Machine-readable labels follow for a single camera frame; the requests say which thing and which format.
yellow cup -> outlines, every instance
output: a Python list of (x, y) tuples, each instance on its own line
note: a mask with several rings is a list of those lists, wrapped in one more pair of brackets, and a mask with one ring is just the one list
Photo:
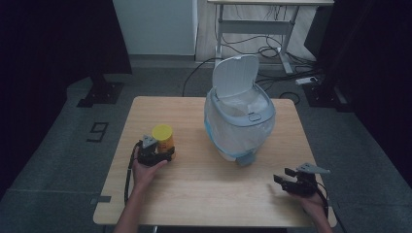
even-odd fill
[[(152, 136), (157, 140), (157, 152), (167, 152), (174, 147), (173, 130), (170, 125), (158, 124), (152, 129)], [(176, 152), (172, 154), (172, 159), (176, 156)]]

gray carpet floor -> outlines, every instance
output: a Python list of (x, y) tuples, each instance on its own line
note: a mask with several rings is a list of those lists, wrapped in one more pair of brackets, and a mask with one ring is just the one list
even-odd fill
[[(116, 105), (77, 108), (91, 81), (69, 86), (59, 117), (0, 202), (0, 232), (111, 232), (113, 226), (93, 222), (94, 200), (105, 182), (132, 100), (142, 95), (182, 96), (193, 67), (134, 66), (132, 76), (107, 75), (108, 81), (124, 83)], [(277, 68), (265, 72), (283, 75)], [(206, 96), (211, 78), (211, 68), (198, 69), (187, 83), (185, 96)], [(341, 222), (335, 232), (412, 231), (412, 190), (353, 113), (309, 107), (294, 81), (264, 87), (271, 98), (286, 91), (300, 98), (296, 108), (317, 164), (331, 170), (323, 180)], [(95, 122), (108, 123), (100, 143), (87, 141), (99, 137), (90, 133)]]

human hand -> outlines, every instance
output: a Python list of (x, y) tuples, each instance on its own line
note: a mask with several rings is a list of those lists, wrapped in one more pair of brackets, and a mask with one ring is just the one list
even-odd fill
[(318, 193), (313, 194), (311, 197), (302, 197), (293, 193), (289, 193), (289, 195), (299, 201), (303, 210), (305, 210), (311, 218), (326, 217), (324, 212), (324, 202)]
[(134, 181), (133, 189), (145, 192), (152, 182), (153, 178), (155, 177), (156, 171), (166, 165), (167, 160), (163, 160), (153, 167), (148, 167), (137, 161), (137, 151), (134, 155), (134, 158), (135, 159), (133, 160), (132, 167)]
[(301, 197), (296, 194), (289, 193), (290, 196), (297, 199), (303, 210), (312, 218), (318, 228), (318, 232), (332, 232), (329, 222), (324, 211), (324, 202), (318, 193), (311, 197)]

black backdrop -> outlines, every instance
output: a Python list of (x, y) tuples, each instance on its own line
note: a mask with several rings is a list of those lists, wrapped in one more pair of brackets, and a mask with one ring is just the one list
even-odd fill
[(2, 0), (0, 68), (0, 197), (52, 126), (69, 84), (131, 74), (111, 0)]
[(410, 186), (411, 42), (411, 0), (335, 0), (318, 57)]

black stand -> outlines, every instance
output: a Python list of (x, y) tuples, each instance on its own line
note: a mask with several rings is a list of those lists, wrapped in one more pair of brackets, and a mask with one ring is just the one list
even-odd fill
[(78, 108), (91, 108), (93, 104), (116, 104), (118, 102), (123, 83), (108, 83), (103, 75), (91, 76), (93, 86), (86, 99), (81, 99)]

